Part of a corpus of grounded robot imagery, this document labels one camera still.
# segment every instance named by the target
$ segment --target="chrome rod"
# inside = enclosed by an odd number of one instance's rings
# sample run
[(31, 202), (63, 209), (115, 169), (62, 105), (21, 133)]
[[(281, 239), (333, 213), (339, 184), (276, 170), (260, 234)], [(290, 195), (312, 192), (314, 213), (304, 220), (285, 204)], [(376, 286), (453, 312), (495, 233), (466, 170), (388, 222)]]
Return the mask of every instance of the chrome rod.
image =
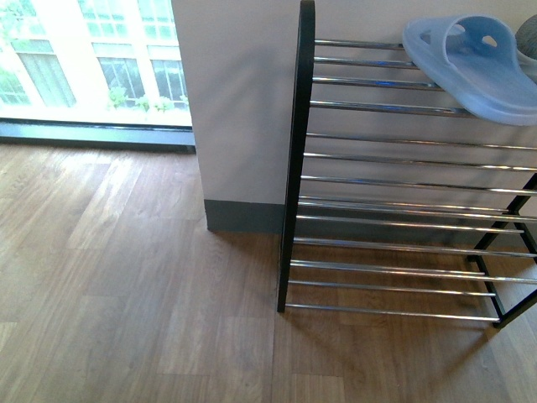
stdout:
[(463, 321), (475, 321), (475, 322), (500, 322), (496, 317), (467, 317), (461, 315), (444, 315), (435, 313), (422, 313), (422, 312), (404, 312), (404, 311), (386, 311), (380, 309), (367, 309), (367, 308), (353, 308), (349, 306), (326, 306), (326, 305), (308, 305), (308, 304), (285, 304), (289, 308), (305, 308), (316, 309), (323, 311), (342, 311), (342, 312), (354, 312), (354, 313), (372, 313), (380, 315), (400, 315), (404, 317), (431, 317), (438, 319), (456, 319)]
[(478, 169), (478, 170), (537, 172), (537, 167), (533, 167), (533, 166), (470, 164), (470, 163), (463, 163), (463, 162), (445, 162), (445, 161), (432, 161), (432, 160), (406, 160), (403, 158), (370, 157), (366, 155), (304, 153), (304, 157), (305, 158), (317, 158), (317, 159), (322, 159), (322, 160), (340, 160), (340, 161), (367, 162), (367, 163), (376, 163), (376, 164), (401, 164), (401, 165), (418, 165), (418, 166), (429, 165), (429, 166), (443, 166), (446, 168), (473, 168), (473, 169)]
[(483, 249), (459, 249), (441, 246), (405, 245), (400, 243), (375, 243), (362, 241), (347, 241), (341, 239), (303, 238), (295, 237), (295, 243), (313, 246), (332, 246), (335, 248), (361, 248), (396, 250), (399, 252), (419, 252), (427, 254), (464, 254), (468, 256), (508, 256), (513, 258), (537, 258), (537, 254), (525, 254), (520, 252), (504, 252)]
[(404, 50), (402, 44), (386, 44), (380, 42), (362, 42), (358, 40), (335, 40), (335, 39), (316, 39), (317, 46), (334, 46), (340, 48), (362, 48), (378, 50)]
[(317, 139), (332, 139), (332, 140), (350, 140), (350, 141), (367, 141), (369, 143), (391, 143), (391, 144), (411, 144), (411, 145), (440, 145), (450, 147), (482, 147), (489, 149), (510, 149), (513, 151), (537, 151), (537, 147), (525, 147), (519, 145), (501, 145), (501, 144), (476, 144), (476, 143), (461, 143), (449, 141), (429, 141), (418, 139), (393, 139), (389, 137), (373, 137), (373, 136), (356, 136), (356, 135), (337, 135), (323, 133), (308, 133), (308, 137)]
[(436, 183), (418, 183), (418, 182), (403, 182), (403, 181), (377, 181), (373, 179), (363, 178), (337, 178), (333, 176), (313, 176), (302, 175), (303, 181), (316, 182), (334, 182), (346, 183), (349, 185), (369, 185), (369, 186), (388, 186), (388, 187), (408, 187), (412, 189), (426, 189), (436, 191), (483, 191), (493, 193), (503, 193), (507, 195), (520, 196), (537, 196), (537, 191), (525, 189), (503, 189), (496, 187), (477, 187), (477, 186), (462, 186), (462, 185), (442, 185)]
[[(392, 267), (392, 266), (379, 266), (379, 265), (370, 265), (370, 264), (348, 264), (348, 263), (332, 263), (332, 262), (319, 262), (312, 260), (291, 260), (291, 266), (307, 269), (320, 269), (320, 270), (343, 270), (343, 271), (359, 271), (359, 272), (370, 272), (381, 274), (402, 274), (410, 275), (416, 274), (418, 276), (423, 275), (424, 273), (428, 277), (442, 277), (444, 275), (454, 275), (454, 279), (458, 279), (459, 276), (477, 276), (476, 280), (482, 280), (485, 275), (481, 271), (464, 271), (464, 270), (441, 270), (441, 269), (413, 269), (408, 267)], [(531, 280), (533, 283), (537, 284), (537, 280)]]
[(338, 86), (370, 86), (374, 88), (394, 88), (399, 90), (444, 91), (434, 82), (372, 80), (366, 78), (313, 77), (314, 84), (332, 84)]
[(354, 199), (348, 199), (345, 197), (331, 197), (331, 196), (300, 196), (301, 201), (314, 201), (314, 202), (336, 202), (336, 203), (351, 203), (364, 206), (374, 206), (374, 207), (397, 207), (397, 208), (421, 208), (425, 210), (468, 210), (468, 211), (480, 211), (480, 212), (508, 212), (506, 208), (491, 208), (491, 207), (472, 207), (472, 206), (455, 206), (447, 204), (421, 204), (421, 203), (409, 203), (409, 202), (398, 202), (398, 201), (368, 201), (367, 203), (363, 201), (357, 201)]
[(303, 281), (289, 280), (289, 284), (306, 285), (313, 287), (327, 288), (345, 288), (350, 290), (371, 290), (371, 291), (392, 291), (392, 292), (412, 292), (416, 294), (438, 294), (444, 296), (496, 296), (493, 292), (474, 292), (474, 291), (457, 291), (457, 290), (432, 290), (427, 288), (406, 288), (406, 287), (388, 287), (383, 285), (364, 285), (364, 284), (342, 284), (325, 281)]
[(503, 233), (503, 234), (521, 234), (523, 230), (519, 229), (501, 229), (501, 228), (484, 228), (484, 227), (468, 227), (462, 225), (445, 225), (445, 224), (429, 224), (424, 222), (399, 222), (399, 221), (384, 221), (372, 220), (368, 218), (347, 218), (347, 217), (327, 217), (327, 216), (296, 216), (298, 220), (318, 221), (318, 222), (344, 222), (348, 224), (366, 224), (366, 225), (384, 225), (388, 227), (403, 227), (403, 228), (428, 228), (428, 229), (443, 229), (446, 231), (472, 231), (478, 233)]
[(419, 67), (411, 61), (398, 60), (358, 60), (344, 59), (337, 57), (316, 56), (313, 61), (322, 65), (354, 65), (360, 67), (384, 67), (389, 69), (410, 69), (418, 70)]
[(433, 269), (412, 269), (406, 267), (379, 266), (371, 264), (347, 264), (331, 262), (315, 262), (310, 260), (291, 260), (291, 267), (318, 269), (318, 270), (340, 270), (360, 273), (375, 273), (381, 275), (406, 275), (412, 277), (429, 277), (433, 279), (449, 279), (464, 281), (490, 281), (492, 283), (518, 283), (526, 285), (537, 285), (537, 279), (523, 279), (519, 277), (489, 276), (481, 272), (457, 271), (457, 270), (433, 270)]
[(504, 214), (480, 214), (475, 212), (431, 212), (423, 210), (405, 210), (400, 208), (377, 207), (369, 204), (350, 204), (319, 201), (299, 201), (301, 207), (329, 208), (333, 210), (347, 210), (356, 212), (383, 212), (388, 214), (404, 214), (411, 216), (464, 218), (469, 220), (494, 220), (504, 222), (537, 222), (537, 217), (504, 215)]
[(413, 105), (334, 101), (310, 101), (310, 107), (318, 107), (324, 109), (342, 109), (346, 111), (442, 116), (445, 118), (474, 118), (474, 116), (466, 109), (462, 109), (460, 107), (418, 107)]

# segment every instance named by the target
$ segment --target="gray baseboard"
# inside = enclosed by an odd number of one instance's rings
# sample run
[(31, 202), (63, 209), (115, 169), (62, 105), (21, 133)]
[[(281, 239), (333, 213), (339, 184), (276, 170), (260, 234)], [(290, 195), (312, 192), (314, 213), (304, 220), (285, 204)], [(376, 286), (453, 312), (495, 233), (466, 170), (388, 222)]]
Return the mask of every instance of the gray baseboard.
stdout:
[(284, 206), (242, 201), (205, 200), (210, 231), (281, 233)]

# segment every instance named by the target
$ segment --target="window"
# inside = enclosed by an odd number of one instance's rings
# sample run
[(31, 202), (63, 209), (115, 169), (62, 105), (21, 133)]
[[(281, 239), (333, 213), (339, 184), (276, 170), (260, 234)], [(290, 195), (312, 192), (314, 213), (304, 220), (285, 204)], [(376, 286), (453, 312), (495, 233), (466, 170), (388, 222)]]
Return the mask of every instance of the window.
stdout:
[(171, 1), (0, 0), (0, 118), (190, 126)]
[(144, 94), (142, 79), (135, 59), (100, 57), (102, 72), (107, 79), (108, 88), (121, 87), (127, 90), (125, 105), (133, 107), (136, 99)]
[(125, 106), (133, 107), (136, 99), (145, 93), (133, 47), (130, 44), (93, 44), (93, 50), (101, 63), (108, 88), (125, 88)]
[(0, 72), (0, 99), (8, 105), (30, 104), (17, 76), (9, 71)]
[(177, 40), (169, 0), (138, 0), (145, 34), (149, 39)]
[(47, 107), (72, 107), (76, 100), (48, 40), (13, 43)]
[(91, 36), (126, 38), (127, 25), (121, 3), (117, 0), (78, 0)]
[(178, 60), (152, 60), (154, 75), (162, 97), (171, 99), (178, 109), (188, 110), (183, 64)]

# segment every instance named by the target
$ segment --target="light blue sandal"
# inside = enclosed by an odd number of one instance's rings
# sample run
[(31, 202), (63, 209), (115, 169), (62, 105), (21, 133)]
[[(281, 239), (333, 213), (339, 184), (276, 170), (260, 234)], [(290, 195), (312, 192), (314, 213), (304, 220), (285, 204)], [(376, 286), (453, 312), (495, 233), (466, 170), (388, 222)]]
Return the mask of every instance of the light blue sandal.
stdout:
[(412, 61), (480, 118), (537, 125), (537, 84), (521, 70), (511, 29), (480, 14), (411, 21), (403, 45)]

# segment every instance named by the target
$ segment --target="slipper strap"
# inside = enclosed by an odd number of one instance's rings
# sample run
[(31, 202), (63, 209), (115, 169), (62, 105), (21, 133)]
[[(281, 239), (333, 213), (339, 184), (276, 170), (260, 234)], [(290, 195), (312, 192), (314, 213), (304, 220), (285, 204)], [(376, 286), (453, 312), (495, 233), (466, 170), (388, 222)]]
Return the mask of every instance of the slipper strap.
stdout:
[[(460, 35), (460, 48), (471, 47), (473, 52), (492, 57), (506, 65), (518, 64), (516, 39), (509, 26), (494, 17), (472, 14), (435, 18), (435, 23), (431, 24), (430, 51), (447, 65), (452, 65), (447, 57), (447, 37), (455, 25), (465, 29)], [(487, 37), (491, 37), (496, 45), (484, 42)]]

